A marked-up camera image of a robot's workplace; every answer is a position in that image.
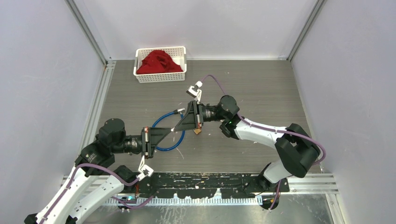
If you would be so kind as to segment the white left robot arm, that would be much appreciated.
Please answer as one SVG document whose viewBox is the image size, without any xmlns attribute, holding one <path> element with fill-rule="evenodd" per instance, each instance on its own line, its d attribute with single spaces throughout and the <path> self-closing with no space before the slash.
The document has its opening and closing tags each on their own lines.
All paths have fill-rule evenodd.
<svg viewBox="0 0 396 224">
<path fill-rule="evenodd" d="M 145 164 L 170 128 L 144 127 L 139 135 L 127 135 L 121 119 L 109 119 L 99 129 L 95 141 L 85 146 L 75 160 L 66 182 L 38 213 L 27 215 L 26 224 L 82 224 L 107 199 L 124 191 L 132 192 L 137 182 L 153 174 Z M 109 167 L 115 154 L 140 154 L 138 172 L 126 166 Z"/>
</svg>

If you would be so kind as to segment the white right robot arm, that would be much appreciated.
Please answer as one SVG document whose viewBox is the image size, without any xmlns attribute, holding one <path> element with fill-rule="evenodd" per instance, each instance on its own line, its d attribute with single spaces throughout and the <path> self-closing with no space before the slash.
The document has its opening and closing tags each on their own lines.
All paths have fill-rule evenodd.
<svg viewBox="0 0 396 224">
<path fill-rule="evenodd" d="M 228 138 L 249 140 L 275 149 L 279 160 L 269 163 L 258 177 L 261 189 L 267 192 L 284 178 L 305 177 L 319 160 L 318 144 L 300 125 L 267 126 L 244 118 L 239 115 L 239 110 L 236 100 L 229 95 L 224 95 L 217 105 L 204 105 L 193 100 L 173 131 L 201 129 L 205 122 L 218 121 L 221 132 Z"/>
</svg>

